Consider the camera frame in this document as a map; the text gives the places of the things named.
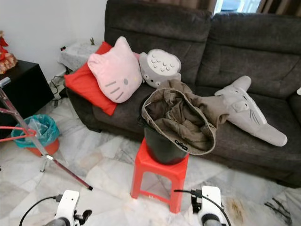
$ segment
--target sofa backrest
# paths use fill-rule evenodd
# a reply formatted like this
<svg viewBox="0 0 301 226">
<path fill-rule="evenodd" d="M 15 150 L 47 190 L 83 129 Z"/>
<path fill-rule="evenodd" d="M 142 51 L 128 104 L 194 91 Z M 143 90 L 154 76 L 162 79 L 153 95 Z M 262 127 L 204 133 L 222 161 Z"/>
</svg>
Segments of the sofa backrest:
<svg viewBox="0 0 301 226">
<path fill-rule="evenodd" d="M 217 14 L 197 85 L 223 88 L 240 76 L 249 92 L 287 98 L 301 86 L 301 18 L 260 14 Z"/>
<path fill-rule="evenodd" d="M 182 81 L 195 84 L 210 30 L 211 13 L 135 0 L 108 0 L 104 40 L 114 45 L 124 36 L 136 53 L 153 48 L 176 55 Z"/>
</svg>

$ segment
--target sofa armrest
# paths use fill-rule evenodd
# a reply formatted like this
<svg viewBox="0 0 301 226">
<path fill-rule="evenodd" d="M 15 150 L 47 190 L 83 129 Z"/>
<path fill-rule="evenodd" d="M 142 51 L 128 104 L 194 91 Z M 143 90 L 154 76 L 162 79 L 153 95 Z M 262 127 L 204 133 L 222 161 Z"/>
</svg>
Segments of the sofa armrest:
<svg viewBox="0 0 301 226">
<path fill-rule="evenodd" d="M 298 122 L 301 124 L 301 96 L 294 93 L 288 98 L 289 106 L 295 114 Z"/>
</svg>

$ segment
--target black cabinet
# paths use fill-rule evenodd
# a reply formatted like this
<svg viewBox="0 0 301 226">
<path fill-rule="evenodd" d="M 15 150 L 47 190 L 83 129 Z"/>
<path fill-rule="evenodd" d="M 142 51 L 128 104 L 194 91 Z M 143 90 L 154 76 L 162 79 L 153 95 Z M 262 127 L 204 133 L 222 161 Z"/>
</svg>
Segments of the black cabinet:
<svg viewBox="0 0 301 226">
<path fill-rule="evenodd" d="M 3 90 L 23 118 L 35 114 L 54 98 L 38 64 L 18 60 L 14 68 L 0 75 L 0 80 L 5 77 L 9 77 L 11 82 Z M 16 124 L 11 115 L 0 113 L 1 126 Z M 9 133 L 7 129 L 1 129 L 0 138 L 6 137 Z"/>
</svg>

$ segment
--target red cushion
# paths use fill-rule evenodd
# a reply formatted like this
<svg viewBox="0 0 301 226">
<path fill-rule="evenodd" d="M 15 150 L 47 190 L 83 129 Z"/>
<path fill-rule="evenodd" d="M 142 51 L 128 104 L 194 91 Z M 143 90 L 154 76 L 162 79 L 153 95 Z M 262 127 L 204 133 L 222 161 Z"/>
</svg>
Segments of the red cushion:
<svg viewBox="0 0 301 226">
<path fill-rule="evenodd" d="M 108 52 L 112 46 L 103 42 L 96 51 L 97 54 Z M 65 75 L 66 87 L 70 88 L 93 105 L 101 108 L 108 115 L 112 115 L 117 106 L 116 103 L 108 99 L 99 89 L 98 83 L 87 63 L 82 65 L 74 74 Z"/>
</svg>

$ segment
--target red plastic stool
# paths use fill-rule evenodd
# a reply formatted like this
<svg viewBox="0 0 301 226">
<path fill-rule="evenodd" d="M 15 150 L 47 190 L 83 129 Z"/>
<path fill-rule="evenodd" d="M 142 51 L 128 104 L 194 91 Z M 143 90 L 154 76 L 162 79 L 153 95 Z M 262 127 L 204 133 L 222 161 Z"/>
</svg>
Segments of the red plastic stool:
<svg viewBox="0 0 301 226">
<path fill-rule="evenodd" d="M 147 152 L 146 142 L 143 139 L 135 160 L 135 169 L 132 181 L 131 196 L 137 199 L 139 194 L 151 196 L 169 204 L 170 211 L 178 213 L 181 209 L 182 192 L 174 192 L 175 189 L 183 189 L 186 177 L 188 158 L 175 165 L 164 165 L 154 161 Z M 172 182 L 170 200 L 159 195 L 140 190 L 144 172 L 152 172 L 169 178 Z"/>
</svg>

